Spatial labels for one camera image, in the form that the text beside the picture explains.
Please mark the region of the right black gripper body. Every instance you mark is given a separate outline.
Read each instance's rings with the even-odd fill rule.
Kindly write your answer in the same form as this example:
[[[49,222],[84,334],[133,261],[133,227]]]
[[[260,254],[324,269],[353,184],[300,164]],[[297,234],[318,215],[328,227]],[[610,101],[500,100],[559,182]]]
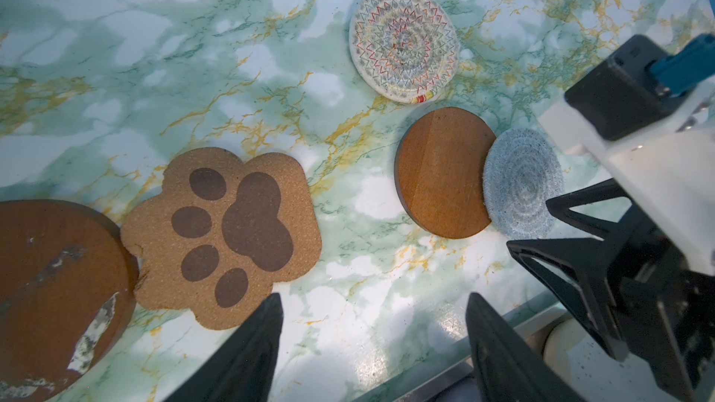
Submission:
[[[691,270],[684,254],[638,207],[607,237],[616,256],[606,269],[611,312],[629,353],[657,386],[680,401],[714,391],[714,278]]]

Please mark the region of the multicolour woven round coaster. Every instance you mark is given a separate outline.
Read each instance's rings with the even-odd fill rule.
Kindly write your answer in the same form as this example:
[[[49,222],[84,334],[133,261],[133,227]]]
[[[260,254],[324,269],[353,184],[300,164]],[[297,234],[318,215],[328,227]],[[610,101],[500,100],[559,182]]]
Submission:
[[[348,42],[362,79],[393,102],[437,100],[457,73],[456,29],[434,0],[359,0]]]

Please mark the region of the dark brown round coaster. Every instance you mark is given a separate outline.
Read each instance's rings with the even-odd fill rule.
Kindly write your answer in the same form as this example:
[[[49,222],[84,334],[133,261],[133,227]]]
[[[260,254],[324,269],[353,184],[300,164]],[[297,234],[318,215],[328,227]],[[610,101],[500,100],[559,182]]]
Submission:
[[[59,200],[1,205],[1,398],[46,401],[117,343],[136,259],[104,214]]]

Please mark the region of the grey woven round coaster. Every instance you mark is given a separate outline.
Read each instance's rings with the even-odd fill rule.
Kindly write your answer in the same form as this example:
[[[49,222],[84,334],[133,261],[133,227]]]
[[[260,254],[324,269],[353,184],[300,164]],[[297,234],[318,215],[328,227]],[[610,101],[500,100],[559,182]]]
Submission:
[[[489,150],[482,188],[488,215],[503,235],[543,238],[554,223],[546,202],[564,190],[562,167],[539,132],[511,128]]]

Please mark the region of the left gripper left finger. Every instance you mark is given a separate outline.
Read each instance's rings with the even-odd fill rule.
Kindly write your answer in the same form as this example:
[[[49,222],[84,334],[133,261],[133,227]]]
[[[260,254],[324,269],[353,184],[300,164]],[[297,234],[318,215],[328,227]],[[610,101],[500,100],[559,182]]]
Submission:
[[[281,297],[273,293],[168,400],[268,400],[283,319]]]

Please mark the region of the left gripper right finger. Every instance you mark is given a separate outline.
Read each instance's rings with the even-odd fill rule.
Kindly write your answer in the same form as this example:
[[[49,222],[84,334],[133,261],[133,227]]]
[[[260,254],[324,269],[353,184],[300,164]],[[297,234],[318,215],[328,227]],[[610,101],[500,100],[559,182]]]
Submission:
[[[469,295],[465,323],[483,401],[581,401],[495,309]]]

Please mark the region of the cork paw print coaster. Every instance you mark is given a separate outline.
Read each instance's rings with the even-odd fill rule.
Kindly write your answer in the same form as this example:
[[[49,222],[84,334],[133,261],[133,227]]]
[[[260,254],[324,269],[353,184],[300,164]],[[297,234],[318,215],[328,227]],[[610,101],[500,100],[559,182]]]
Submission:
[[[161,191],[121,226],[142,263],[134,296],[151,310],[190,310],[207,328],[243,323],[277,283],[317,265],[322,239],[305,171],[291,156],[243,162],[222,148],[175,157]]]

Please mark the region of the cream mug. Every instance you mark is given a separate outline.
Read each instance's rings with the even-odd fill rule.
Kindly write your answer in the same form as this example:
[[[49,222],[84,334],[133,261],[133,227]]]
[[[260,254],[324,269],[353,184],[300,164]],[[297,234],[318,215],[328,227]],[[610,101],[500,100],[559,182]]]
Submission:
[[[573,319],[547,337],[543,359],[560,379],[588,401],[673,401],[655,383],[649,365],[636,355],[623,362],[603,352]]]

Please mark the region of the brown wooden round coaster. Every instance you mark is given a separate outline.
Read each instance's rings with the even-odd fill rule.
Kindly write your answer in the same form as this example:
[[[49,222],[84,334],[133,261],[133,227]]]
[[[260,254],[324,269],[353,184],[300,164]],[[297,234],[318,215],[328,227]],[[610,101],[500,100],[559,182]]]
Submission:
[[[398,197],[408,215],[431,234],[463,239],[491,223],[482,175],[495,134],[458,107],[429,112],[407,130],[395,159]]]

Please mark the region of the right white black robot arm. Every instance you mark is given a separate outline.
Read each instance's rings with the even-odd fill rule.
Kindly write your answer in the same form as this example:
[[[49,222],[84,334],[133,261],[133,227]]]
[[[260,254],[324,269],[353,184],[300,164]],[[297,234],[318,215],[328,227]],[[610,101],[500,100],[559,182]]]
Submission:
[[[580,238],[514,240],[514,260],[613,359],[637,355],[681,401],[714,392],[714,37],[677,54],[635,35],[541,116],[610,179],[547,201]]]

